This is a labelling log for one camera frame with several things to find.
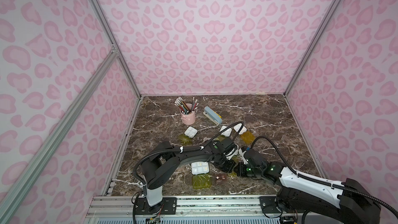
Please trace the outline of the small dark red pillbox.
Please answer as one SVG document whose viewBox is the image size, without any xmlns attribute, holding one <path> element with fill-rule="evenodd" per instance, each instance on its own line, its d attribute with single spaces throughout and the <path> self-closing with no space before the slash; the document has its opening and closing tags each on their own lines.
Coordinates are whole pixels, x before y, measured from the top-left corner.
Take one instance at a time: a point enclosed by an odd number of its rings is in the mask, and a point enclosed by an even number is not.
<svg viewBox="0 0 398 224">
<path fill-rule="evenodd" d="M 224 184 L 228 181 L 228 175 L 227 174 L 217 174 L 214 177 L 214 182 L 216 184 Z"/>
</svg>

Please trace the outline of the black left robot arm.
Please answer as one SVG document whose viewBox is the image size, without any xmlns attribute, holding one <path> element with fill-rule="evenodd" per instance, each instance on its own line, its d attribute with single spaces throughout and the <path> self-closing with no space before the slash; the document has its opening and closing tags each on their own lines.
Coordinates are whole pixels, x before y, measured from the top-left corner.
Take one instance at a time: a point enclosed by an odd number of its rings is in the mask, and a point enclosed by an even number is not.
<svg viewBox="0 0 398 224">
<path fill-rule="evenodd" d="M 231 139 L 208 140 L 197 146 L 174 146 L 162 142 L 135 166 L 134 176 L 143 183 L 143 194 L 150 207 L 163 201 L 162 187 L 181 166 L 195 162 L 208 162 L 225 173 L 236 166 L 232 160 L 238 145 Z"/>
</svg>

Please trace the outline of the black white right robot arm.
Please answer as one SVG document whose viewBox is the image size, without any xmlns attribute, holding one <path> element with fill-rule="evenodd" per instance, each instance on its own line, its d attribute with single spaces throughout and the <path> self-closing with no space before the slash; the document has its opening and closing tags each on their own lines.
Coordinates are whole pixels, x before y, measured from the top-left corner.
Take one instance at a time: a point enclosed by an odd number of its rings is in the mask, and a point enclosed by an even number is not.
<svg viewBox="0 0 398 224">
<path fill-rule="evenodd" d="M 241 177 L 260 179 L 280 186 L 276 203 L 284 210 L 303 210 L 333 218 L 343 224 L 378 224 L 380 204 L 356 180 L 324 179 L 300 171 L 292 172 L 287 165 L 267 161 L 249 147 L 235 153 L 241 161 L 234 168 Z"/>
</svg>

